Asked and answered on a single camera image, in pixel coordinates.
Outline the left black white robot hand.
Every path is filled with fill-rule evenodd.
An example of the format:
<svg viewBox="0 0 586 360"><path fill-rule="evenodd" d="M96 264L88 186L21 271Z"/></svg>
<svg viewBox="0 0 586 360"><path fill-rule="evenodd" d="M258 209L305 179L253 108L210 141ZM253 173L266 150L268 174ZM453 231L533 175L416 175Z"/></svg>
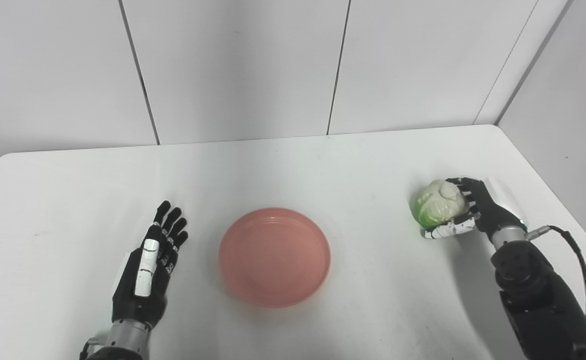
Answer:
<svg viewBox="0 0 586 360"><path fill-rule="evenodd" d="M133 250L112 298L112 322L136 321L155 328L165 314L167 289L187 241L187 219L165 200L138 248Z"/></svg>

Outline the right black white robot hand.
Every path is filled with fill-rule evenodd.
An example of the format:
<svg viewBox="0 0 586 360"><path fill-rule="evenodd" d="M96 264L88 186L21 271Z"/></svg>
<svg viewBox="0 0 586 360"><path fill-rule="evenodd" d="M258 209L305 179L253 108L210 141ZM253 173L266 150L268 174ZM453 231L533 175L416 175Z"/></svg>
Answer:
<svg viewBox="0 0 586 360"><path fill-rule="evenodd" d="M525 239L524 212L511 189L495 178L451 177L418 192L412 211L424 239L447 239L478 230L492 241Z"/></svg>

